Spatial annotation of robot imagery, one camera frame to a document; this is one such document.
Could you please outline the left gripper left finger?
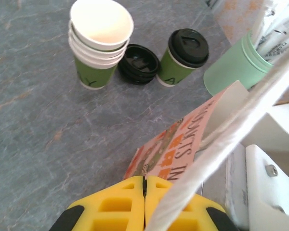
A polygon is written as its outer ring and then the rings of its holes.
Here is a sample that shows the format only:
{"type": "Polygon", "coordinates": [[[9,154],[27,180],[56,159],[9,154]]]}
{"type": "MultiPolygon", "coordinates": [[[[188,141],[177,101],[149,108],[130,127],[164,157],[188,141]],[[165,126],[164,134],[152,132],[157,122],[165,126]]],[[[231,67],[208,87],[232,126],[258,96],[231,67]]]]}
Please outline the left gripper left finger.
{"type": "Polygon", "coordinates": [[[51,231],[143,231],[145,180],[135,176],[73,202],[51,231]]]}

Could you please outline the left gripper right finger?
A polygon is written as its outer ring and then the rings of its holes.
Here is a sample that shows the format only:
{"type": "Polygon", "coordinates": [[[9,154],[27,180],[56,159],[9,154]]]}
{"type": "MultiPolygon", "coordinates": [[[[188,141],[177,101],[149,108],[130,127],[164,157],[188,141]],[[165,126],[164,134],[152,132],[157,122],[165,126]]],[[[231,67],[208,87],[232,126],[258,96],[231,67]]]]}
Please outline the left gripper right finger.
{"type": "MultiPolygon", "coordinates": [[[[145,225],[172,183],[156,176],[146,178],[145,225]]],[[[169,231],[237,231],[238,228],[216,202],[195,194],[169,231]]]]}

